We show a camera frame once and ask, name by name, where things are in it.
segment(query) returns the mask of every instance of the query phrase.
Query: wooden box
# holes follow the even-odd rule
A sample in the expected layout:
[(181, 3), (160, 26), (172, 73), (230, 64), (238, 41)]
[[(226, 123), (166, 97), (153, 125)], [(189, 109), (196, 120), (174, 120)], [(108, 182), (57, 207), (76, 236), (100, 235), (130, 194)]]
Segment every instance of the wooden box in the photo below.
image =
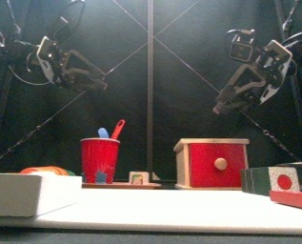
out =
[(182, 138), (174, 147), (178, 189), (241, 190), (249, 139)]

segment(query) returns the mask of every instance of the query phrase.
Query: small tray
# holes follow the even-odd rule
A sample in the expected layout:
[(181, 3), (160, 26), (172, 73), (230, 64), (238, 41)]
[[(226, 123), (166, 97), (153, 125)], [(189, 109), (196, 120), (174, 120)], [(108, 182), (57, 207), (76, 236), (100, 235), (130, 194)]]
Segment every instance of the small tray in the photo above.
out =
[(114, 182), (113, 184), (97, 184), (97, 183), (84, 183), (82, 188), (85, 189), (141, 189), (141, 190), (154, 190), (161, 189), (161, 184), (149, 183), (146, 185), (130, 184), (128, 182)]

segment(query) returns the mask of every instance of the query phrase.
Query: red circle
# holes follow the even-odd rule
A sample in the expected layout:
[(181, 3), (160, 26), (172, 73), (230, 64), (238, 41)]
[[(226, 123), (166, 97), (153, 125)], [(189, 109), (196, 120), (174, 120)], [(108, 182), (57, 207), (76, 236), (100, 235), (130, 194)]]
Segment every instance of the red circle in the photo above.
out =
[(279, 176), (279, 186), (284, 189), (284, 190), (289, 190), (292, 187), (292, 179), (289, 178), (288, 175), (281, 174)]

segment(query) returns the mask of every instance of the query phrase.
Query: red plastic cup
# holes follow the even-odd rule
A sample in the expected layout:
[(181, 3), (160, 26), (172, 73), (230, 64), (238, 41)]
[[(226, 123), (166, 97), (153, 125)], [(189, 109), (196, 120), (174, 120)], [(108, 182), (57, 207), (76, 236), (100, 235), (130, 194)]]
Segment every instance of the red plastic cup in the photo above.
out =
[(121, 141), (109, 138), (86, 138), (82, 143), (82, 169), (86, 183), (97, 183), (97, 175), (106, 174), (113, 184)]

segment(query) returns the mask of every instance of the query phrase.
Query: table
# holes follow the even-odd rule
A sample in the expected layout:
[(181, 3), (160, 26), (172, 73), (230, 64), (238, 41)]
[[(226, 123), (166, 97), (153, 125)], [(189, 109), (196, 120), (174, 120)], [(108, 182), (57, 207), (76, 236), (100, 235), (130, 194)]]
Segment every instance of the table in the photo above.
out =
[(281, 239), (292, 235), (293, 243), (302, 241), (302, 209), (242, 191), (84, 189), (78, 199), (72, 206), (37, 217), (0, 217), (0, 233), (100, 234), (118, 240), (124, 235), (136, 241), (144, 235), (150, 240), (174, 236), (185, 243), (189, 237), (204, 241), (224, 236)]

